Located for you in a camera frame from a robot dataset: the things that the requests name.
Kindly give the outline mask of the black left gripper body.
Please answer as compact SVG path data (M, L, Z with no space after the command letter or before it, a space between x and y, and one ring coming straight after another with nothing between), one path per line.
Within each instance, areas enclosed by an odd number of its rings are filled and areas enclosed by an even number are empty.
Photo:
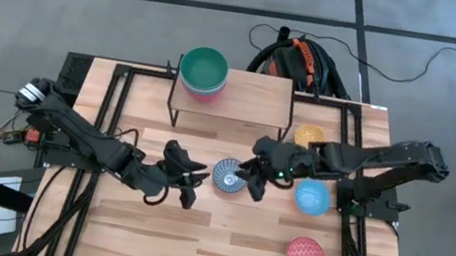
M150 195L157 195L166 187L188 192L193 186L192 180L183 172L169 169L161 161L147 165L138 159L132 159L126 167L123 182L134 190L140 189Z

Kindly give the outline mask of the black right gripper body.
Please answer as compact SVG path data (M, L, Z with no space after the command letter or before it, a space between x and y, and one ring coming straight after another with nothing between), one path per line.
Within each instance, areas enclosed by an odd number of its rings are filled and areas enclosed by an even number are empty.
M265 180L274 185L289 187L294 184L294 180L309 177L315 165L315 159L309 155L277 151L259 157L258 161L260 174Z

